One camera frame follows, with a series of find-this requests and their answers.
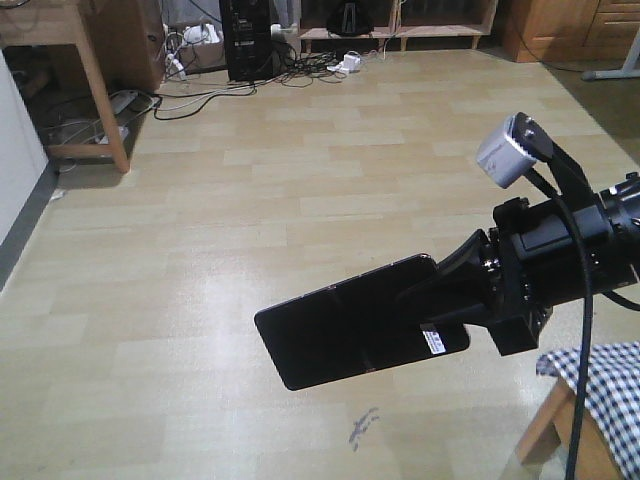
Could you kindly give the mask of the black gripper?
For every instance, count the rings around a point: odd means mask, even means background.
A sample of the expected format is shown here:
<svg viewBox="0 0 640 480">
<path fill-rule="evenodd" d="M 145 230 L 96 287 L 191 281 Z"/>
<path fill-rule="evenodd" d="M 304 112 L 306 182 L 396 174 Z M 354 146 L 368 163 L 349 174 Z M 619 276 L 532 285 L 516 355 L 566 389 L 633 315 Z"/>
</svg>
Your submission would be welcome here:
<svg viewBox="0 0 640 480">
<path fill-rule="evenodd" d="M 487 328 L 493 321 L 488 330 L 498 351 L 512 355 L 538 347 L 554 306 L 613 289 L 613 229 L 600 198 L 580 206 L 514 198 L 493 218 L 497 253 L 476 230 L 438 263 L 434 290 L 399 295 L 403 326 Z M 503 310 L 495 319 L 500 273 Z"/>
</svg>

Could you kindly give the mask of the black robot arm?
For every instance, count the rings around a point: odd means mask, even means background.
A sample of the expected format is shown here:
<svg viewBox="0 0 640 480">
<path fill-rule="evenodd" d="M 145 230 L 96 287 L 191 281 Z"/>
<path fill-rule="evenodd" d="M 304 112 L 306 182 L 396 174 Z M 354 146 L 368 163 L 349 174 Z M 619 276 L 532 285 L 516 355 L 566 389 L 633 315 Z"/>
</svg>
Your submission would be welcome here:
<svg viewBox="0 0 640 480">
<path fill-rule="evenodd" d="M 481 326 L 511 355 L 538 347 L 554 306 L 638 282 L 638 176 L 582 192 L 580 200 L 569 191 L 538 205 L 517 197 L 495 207 L 493 228 L 476 231 L 397 295 L 397 318 Z"/>
</svg>

